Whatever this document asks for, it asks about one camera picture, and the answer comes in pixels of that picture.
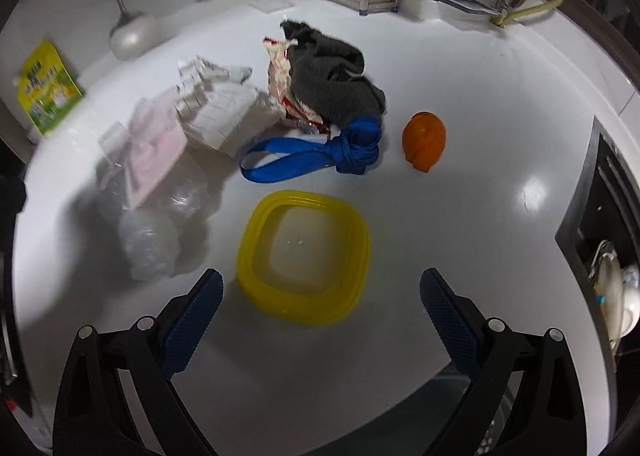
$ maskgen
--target blue gripper pad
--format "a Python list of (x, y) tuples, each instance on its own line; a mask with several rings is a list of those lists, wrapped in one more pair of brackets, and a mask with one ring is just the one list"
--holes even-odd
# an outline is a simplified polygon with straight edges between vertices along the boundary
[(184, 299), (186, 303), (182, 305), (180, 315), (163, 332), (161, 340), (160, 370), (167, 380), (186, 369), (222, 302), (222, 293), (222, 276), (209, 269), (188, 295), (175, 298), (176, 301)]
[(422, 273), (420, 299), (454, 366), (473, 382), (481, 369), (480, 341), (474, 333), (474, 330), (478, 331), (478, 325), (469, 324), (465, 318), (466, 310), (456, 306), (462, 305), (462, 300), (468, 300), (454, 294), (436, 269)]

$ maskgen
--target dark gray rag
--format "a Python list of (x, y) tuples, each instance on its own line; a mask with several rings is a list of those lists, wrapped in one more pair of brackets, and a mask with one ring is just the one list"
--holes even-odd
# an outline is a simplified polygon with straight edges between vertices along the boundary
[(298, 40), (288, 49), (291, 93), (296, 99), (340, 129), (362, 115), (380, 122), (385, 93), (362, 75), (361, 51), (306, 23), (285, 21), (280, 26), (288, 40)]

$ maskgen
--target white countertop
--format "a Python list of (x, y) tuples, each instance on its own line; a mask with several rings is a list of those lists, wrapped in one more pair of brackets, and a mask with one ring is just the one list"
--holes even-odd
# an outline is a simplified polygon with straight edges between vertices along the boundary
[[(184, 373), (173, 383), (221, 455), (294, 456), (352, 431), (409, 396), (448, 362), (418, 296), (436, 267), (451, 288), (515, 331), (560, 328), (583, 394), (590, 454), (607, 442), (609, 391), (591, 316), (554, 236), (575, 191), (596, 116), (636, 176), (640, 153), (617, 112), (576, 67), (520, 26), (463, 30), (391, 14), (359, 17), (320, 0), (262, 14), (238, 7), (183, 30), (121, 64), (89, 90), (42, 143), (26, 176), (18, 220), (15, 306), (37, 398), (52, 420), (59, 378), (84, 324), (105, 332), (156, 315), (204, 268), (225, 296)], [(201, 152), (211, 214), (191, 233), (181, 274), (130, 281), (112, 231), (95, 206), (97, 138), (126, 122), (135, 102), (178, 80), (194, 54), (254, 67), (266, 86), (265, 35), (283, 17), (305, 20), (360, 47), (367, 74), (387, 96), (382, 162), (366, 176), (334, 169), (288, 182), (246, 181), (235, 164)], [(428, 174), (401, 150), (410, 117), (429, 110), (447, 127), (447, 148)], [(264, 314), (234, 281), (236, 250), (255, 205), (280, 189), (339, 197), (358, 209), (372, 238), (357, 308), (328, 327)]]

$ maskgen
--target blue ribbon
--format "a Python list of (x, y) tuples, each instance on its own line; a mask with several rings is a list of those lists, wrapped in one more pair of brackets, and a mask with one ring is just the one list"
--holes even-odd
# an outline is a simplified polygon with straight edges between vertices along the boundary
[(290, 137), (258, 142), (244, 158), (258, 151), (287, 153), (287, 156), (253, 169), (243, 167), (241, 160), (240, 171), (244, 178), (257, 183), (288, 180), (333, 165), (338, 173), (364, 175), (365, 168), (378, 160), (380, 137), (382, 130), (377, 119), (358, 117), (340, 135), (324, 144)]

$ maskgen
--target orange fruit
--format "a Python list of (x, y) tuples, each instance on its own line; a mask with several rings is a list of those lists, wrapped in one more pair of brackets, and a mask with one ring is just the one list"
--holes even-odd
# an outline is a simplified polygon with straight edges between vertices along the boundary
[(406, 159), (418, 171), (428, 173), (440, 160), (447, 139), (447, 130), (433, 113), (416, 113), (402, 132), (402, 149)]

